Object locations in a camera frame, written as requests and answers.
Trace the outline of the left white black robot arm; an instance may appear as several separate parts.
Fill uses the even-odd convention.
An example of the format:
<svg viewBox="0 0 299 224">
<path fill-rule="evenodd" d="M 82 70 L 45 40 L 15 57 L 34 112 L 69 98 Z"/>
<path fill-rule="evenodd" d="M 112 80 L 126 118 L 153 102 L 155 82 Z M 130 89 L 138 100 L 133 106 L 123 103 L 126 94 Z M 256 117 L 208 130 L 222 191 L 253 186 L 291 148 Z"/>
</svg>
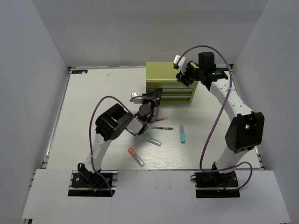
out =
<svg viewBox="0 0 299 224">
<path fill-rule="evenodd" d="M 102 161 L 111 142 L 127 130 L 132 135 L 142 135 L 148 125 L 156 121 L 160 106 L 162 89 L 137 96 L 131 93 L 130 102 L 139 104 L 138 112 L 133 114 L 119 99 L 113 96 L 103 97 L 96 105 L 89 124 L 90 153 L 85 162 L 78 164 L 78 172 L 88 186 L 98 183 Z M 107 98 L 117 101 L 95 120 L 95 137 L 92 140 L 92 124 L 99 105 Z"/>
</svg>

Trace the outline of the green metal drawer toolbox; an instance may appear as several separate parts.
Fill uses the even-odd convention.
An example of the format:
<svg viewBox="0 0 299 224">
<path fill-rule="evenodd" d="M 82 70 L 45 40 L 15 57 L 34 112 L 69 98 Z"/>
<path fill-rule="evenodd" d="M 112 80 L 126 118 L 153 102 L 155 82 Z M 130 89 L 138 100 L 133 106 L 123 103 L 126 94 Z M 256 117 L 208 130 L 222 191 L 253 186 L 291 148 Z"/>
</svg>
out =
<svg viewBox="0 0 299 224">
<path fill-rule="evenodd" d="M 146 62 L 146 92 L 152 93 L 162 89 L 161 103 L 190 104 L 193 100 L 198 82 L 188 87 L 176 79 L 178 71 L 172 62 Z"/>
</svg>

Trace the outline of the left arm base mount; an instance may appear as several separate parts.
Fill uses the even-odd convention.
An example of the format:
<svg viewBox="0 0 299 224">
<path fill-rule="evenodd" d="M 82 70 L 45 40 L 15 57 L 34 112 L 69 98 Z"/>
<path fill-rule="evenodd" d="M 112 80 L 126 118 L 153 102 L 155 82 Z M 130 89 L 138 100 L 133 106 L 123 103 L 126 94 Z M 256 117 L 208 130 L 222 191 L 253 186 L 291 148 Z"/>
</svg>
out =
<svg viewBox="0 0 299 224">
<path fill-rule="evenodd" d="M 107 180 L 112 193 L 117 187 L 117 171 L 101 173 Z M 105 181 L 97 174 L 88 182 L 78 171 L 73 171 L 68 190 L 68 196 L 72 197 L 112 197 L 111 192 Z"/>
</svg>

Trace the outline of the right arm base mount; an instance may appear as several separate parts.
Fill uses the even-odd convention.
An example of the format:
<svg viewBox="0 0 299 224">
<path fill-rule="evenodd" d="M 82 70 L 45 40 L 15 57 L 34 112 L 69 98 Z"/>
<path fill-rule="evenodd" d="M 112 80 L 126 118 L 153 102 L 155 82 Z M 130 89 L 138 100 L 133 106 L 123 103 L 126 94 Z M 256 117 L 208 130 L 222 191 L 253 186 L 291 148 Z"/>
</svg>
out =
<svg viewBox="0 0 299 224">
<path fill-rule="evenodd" d="M 197 172 L 190 176 L 195 182 L 196 198 L 239 198 L 235 171 L 226 174 Z"/>
</svg>

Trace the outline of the orange cap highlighter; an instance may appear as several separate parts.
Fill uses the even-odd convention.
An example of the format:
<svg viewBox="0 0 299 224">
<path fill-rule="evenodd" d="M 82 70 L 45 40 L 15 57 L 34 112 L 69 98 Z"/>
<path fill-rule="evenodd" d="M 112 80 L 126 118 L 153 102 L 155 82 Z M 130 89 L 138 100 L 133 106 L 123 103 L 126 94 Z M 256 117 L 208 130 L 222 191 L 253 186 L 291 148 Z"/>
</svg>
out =
<svg viewBox="0 0 299 224">
<path fill-rule="evenodd" d="M 139 157 L 139 155 L 135 152 L 135 150 L 133 148 L 129 148 L 128 152 L 130 153 L 130 155 L 132 156 L 132 158 L 136 161 L 136 163 L 140 166 L 140 167 L 144 167 L 145 163 L 143 162 L 143 160 Z"/>
</svg>

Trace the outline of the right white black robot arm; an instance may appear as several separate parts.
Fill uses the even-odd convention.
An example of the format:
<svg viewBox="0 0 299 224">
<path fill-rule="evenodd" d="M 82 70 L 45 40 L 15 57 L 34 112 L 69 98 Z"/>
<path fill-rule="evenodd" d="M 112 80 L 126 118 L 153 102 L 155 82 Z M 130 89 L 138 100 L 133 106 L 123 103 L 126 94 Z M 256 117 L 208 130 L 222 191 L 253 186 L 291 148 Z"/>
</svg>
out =
<svg viewBox="0 0 299 224">
<path fill-rule="evenodd" d="M 261 144 L 264 115 L 254 112 L 238 96 L 232 78 L 224 71 L 216 69 L 213 52 L 199 54 L 199 63 L 193 67 L 185 57 L 175 56 L 174 68 L 179 70 L 176 79 L 190 86 L 199 81 L 213 94 L 226 112 L 230 125 L 225 134 L 226 147 L 220 158 L 213 164 L 211 181 L 222 186 L 228 180 L 227 173 L 234 171 L 240 159 L 257 145 Z"/>
</svg>

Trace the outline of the blue highlighter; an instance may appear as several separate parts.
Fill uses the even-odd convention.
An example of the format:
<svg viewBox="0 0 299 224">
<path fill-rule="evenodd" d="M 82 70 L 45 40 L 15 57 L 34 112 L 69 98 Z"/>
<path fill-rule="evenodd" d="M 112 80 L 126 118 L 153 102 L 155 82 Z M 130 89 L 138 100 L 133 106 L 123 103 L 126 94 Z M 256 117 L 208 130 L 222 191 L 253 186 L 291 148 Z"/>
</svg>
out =
<svg viewBox="0 0 299 224">
<path fill-rule="evenodd" d="M 182 144 L 185 144 L 186 137 L 185 137 L 185 129 L 184 129 L 184 125 L 183 124 L 179 125 L 179 132 L 180 132 L 180 142 Z"/>
</svg>

